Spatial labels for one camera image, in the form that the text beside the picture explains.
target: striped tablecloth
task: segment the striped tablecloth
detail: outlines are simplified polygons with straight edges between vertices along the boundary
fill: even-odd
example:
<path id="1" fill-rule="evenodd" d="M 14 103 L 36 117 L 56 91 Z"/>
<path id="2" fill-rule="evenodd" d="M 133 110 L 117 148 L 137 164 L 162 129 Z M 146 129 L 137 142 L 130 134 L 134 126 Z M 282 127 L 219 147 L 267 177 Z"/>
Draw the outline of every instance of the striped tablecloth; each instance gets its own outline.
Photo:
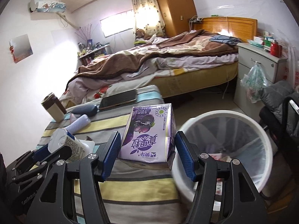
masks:
<path id="1" fill-rule="evenodd" d="M 91 124 L 74 134 L 78 139 L 89 136 L 99 145 L 106 143 L 114 130 L 124 133 L 132 106 L 162 104 L 163 99 L 154 85 L 137 90 L 137 102 L 131 105 L 101 111 L 91 117 Z M 101 99 L 87 104 L 99 105 Z M 47 144 L 58 127 L 70 124 L 70 113 L 61 123 L 52 121 L 37 146 Z M 146 170 L 132 168 L 116 160 L 110 177 L 100 183 L 105 207 L 112 223 L 182 223 L 183 214 L 177 189 L 169 170 Z M 75 202 L 79 223 L 85 223 L 80 198 L 79 181 L 75 181 Z"/>

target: trash can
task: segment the trash can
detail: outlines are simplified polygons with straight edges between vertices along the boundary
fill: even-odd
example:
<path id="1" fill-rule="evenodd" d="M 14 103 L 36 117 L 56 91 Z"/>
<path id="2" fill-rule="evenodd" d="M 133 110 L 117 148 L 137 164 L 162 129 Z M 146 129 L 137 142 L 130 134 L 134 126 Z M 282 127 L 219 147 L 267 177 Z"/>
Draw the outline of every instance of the trash can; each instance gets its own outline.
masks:
<path id="1" fill-rule="evenodd" d="M 266 132 L 256 121 L 235 111 L 211 111 L 189 119 L 180 130 L 201 152 L 239 159 L 257 190 L 263 189 L 271 172 L 273 153 Z M 187 177 L 178 152 L 172 174 L 179 191 L 192 202 L 195 183 Z M 220 203 L 215 201 L 214 211 L 219 210 Z"/>

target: brown blanket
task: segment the brown blanket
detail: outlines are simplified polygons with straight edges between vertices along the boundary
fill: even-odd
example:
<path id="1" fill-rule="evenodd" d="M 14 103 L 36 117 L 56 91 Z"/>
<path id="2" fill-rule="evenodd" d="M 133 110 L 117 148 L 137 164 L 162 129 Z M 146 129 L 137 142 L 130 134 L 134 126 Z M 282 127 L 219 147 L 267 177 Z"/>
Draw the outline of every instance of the brown blanket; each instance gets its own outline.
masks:
<path id="1" fill-rule="evenodd" d="M 156 46 L 147 44 L 147 46 L 139 46 L 130 50 L 117 52 L 113 55 L 100 57 L 98 59 L 95 59 L 93 63 L 90 63 L 87 66 L 81 66 L 78 70 L 78 74 L 72 77 L 68 81 L 68 84 L 78 77 L 92 79 L 112 79 L 120 76 L 123 73 L 135 73 L 138 72 L 138 70 L 146 60 L 154 57 L 167 58 L 184 56 L 223 56 L 238 52 L 237 46 L 230 46 L 228 44 L 222 44 L 212 41 L 208 42 L 208 44 L 202 50 L 173 50 L 173 48 L 178 49 L 180 45 L 183 46 L 193 40 L 200 39 L 198 38 L 200 36 L 214 35 L 216 34 L 200 29 L 191 34 L 180 34 L 171 39 L 165 40 L 157 44 Z"/>

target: bed headboard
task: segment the bed headboard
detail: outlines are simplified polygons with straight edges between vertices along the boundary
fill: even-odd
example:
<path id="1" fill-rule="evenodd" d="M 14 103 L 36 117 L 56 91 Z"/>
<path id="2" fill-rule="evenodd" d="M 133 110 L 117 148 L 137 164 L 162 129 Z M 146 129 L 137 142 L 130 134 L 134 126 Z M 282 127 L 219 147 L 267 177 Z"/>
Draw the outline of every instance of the bed headboard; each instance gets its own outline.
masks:
<path id="1" fill-rule="evenodd" d="M 194 24 L 194 29 L 205 29 L 212 33 L 219 33 L 222 30 L 227 31 L 230 36 L 246 40 L 253 40 L 256 36 L 258 21 L 252 18 L 239 17 L 210 17 L 203 18 L 202 23 Z"/>

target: green plastic bag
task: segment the green plastic bag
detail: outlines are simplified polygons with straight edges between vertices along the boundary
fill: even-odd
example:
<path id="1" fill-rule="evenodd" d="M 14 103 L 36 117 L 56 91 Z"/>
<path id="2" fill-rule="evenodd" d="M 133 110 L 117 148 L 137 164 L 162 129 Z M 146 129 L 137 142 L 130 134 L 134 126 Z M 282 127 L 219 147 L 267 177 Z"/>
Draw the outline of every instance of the green plastic bag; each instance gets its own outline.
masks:
<path id="1" fill-rule="evenodd" d="M 268 82 L 260 63 L 256 62 L 249 73 L 244 75 L 241 85 L 246 88 L 247 98 L 252 103 L 261 100 L 259 92 L 263 87 L 268 86 Z"/>

